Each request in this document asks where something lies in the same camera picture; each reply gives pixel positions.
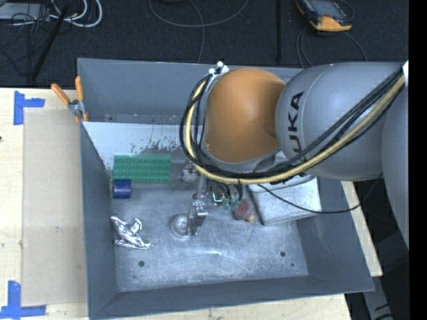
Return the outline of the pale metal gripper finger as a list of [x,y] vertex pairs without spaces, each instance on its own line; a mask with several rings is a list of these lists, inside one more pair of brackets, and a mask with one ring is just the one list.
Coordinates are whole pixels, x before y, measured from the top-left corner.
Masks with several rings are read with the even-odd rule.
[[197,233],[197,207],[192,205],[187,213],[187,235],[195,235]]
[[198,234],[199,228],[203,225],[206,217],[208,216],[207,206],[203,203],[195,206],[195,234]]

